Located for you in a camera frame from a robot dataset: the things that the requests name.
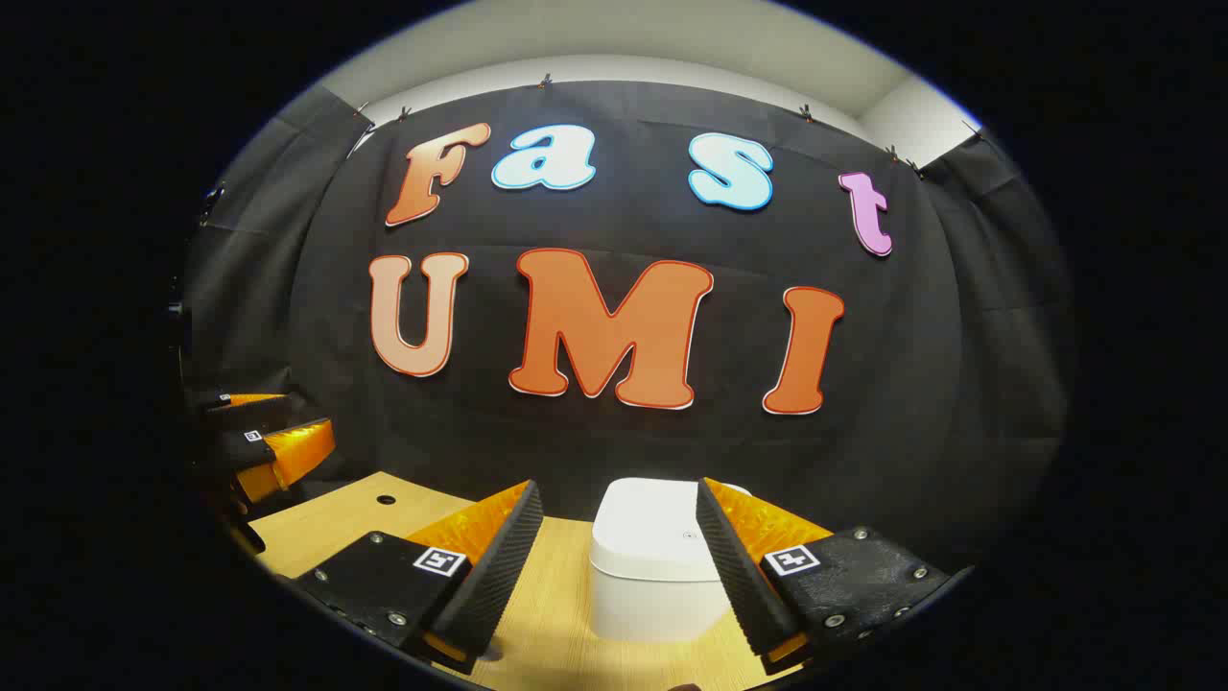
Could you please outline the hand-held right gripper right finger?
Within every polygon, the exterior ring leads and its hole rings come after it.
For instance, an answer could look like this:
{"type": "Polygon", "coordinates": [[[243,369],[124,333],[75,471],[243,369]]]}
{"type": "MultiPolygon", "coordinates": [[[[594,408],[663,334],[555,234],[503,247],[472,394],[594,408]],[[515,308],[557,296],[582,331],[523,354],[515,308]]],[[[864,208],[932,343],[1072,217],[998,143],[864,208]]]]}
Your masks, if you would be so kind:
{"type": "Polygon", "coordinates": [[[828,530],[713,477],[698,481],[695,519],[768,674],[860,655],[950,590],[949,573],[876,529],[828,530]]]}

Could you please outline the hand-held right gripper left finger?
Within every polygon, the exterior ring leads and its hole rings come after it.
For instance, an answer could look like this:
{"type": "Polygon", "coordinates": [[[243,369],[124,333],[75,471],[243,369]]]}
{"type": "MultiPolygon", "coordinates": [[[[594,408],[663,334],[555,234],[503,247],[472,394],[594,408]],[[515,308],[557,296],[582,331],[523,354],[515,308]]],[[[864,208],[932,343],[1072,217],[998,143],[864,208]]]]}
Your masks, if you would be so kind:
{"type": "Polygon", "coordinates": [[[472,673],[542,520],[527,480],[408,536],[368,531],[295,577],[293,590],[404,655],[472,673]]]}

